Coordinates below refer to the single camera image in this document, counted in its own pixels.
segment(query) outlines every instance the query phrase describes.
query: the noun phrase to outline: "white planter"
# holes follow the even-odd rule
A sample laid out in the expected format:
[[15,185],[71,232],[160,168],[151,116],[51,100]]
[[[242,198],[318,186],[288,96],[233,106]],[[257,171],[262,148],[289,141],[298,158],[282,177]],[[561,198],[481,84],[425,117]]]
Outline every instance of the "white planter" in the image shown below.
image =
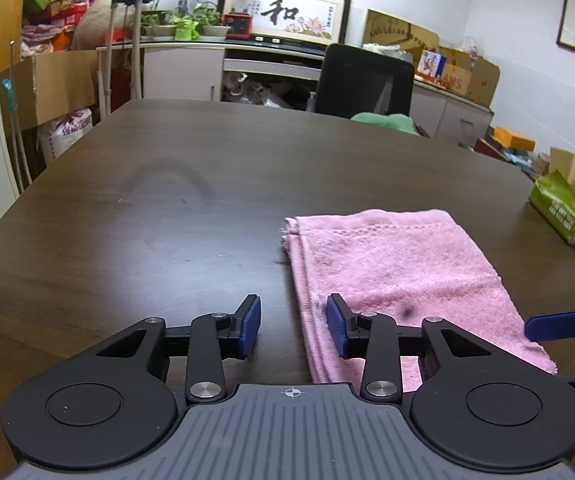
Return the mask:
[[154,25],[146,27],[146,36],[152,38],[173,38],[176,35],[176,25]]
[[230,27],[224,25],[203,25],[201,36],[210,38],[224,38]]

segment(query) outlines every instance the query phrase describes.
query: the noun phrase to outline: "black office chair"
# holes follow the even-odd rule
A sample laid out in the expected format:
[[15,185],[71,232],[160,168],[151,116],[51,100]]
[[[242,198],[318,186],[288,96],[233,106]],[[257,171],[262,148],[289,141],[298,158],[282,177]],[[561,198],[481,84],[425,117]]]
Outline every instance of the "black office chair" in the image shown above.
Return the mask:
[[413,86],[410,62],[332,44],[325,52],[314,111],[346,119],[361,112],[408,116]]

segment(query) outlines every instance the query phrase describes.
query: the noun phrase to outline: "cabinet door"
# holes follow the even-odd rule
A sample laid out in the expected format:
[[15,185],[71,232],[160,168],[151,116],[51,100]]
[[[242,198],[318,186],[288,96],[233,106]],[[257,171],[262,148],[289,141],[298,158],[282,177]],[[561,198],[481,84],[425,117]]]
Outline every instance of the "cabinet door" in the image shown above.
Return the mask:
[[146,99],[221,101],[222,48],[146,48]]
[[492,114],[456,100],[449,100],[437,128],[437,139],[474,144],[490,126]]
[[445,111],[446,97],[437,91],[414,85],[411,95],[410,117],[430,136],[437,133],[439,123]]

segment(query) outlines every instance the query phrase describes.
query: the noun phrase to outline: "potted plant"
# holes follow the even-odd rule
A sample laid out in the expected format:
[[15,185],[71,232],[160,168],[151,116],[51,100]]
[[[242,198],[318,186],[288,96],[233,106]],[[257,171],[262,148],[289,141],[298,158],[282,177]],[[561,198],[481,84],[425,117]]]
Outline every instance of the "potted plant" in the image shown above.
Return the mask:
[[199,4],[192,13],[192,18],[197,25],[199,40],[209,38],[212,41],[223,41],[230,27],[221,26],[221,13],[216,10],[212,2]]
[[141,18],[141,25],[145,28],[146,36],[151,38],[165,38],[171,41],[176,33],[176,25],[168,25],[165,22],[165,13],[158,11],[144,14]]

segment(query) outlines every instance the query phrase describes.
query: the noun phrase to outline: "dark brown table top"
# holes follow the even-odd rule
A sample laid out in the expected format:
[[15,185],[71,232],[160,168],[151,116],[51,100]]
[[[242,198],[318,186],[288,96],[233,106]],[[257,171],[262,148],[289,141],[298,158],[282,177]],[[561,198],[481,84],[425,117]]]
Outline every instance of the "dark brown table top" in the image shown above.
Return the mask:
[[[290,110],[132,102],[0,221],[0,404],[137,320],[188,324],[251,292],[263,323],[254,356],[226,363],[229,382],[308,381],[287,216],[444,209],[524,317],[573,308],[575,248],[527,203],[530,188],[517,168],[439,139]],[[575,340],[547,350],[575,372]],[[182,377],[178,359],[168,382]],[[0,476],[13,466],[0,431]]]

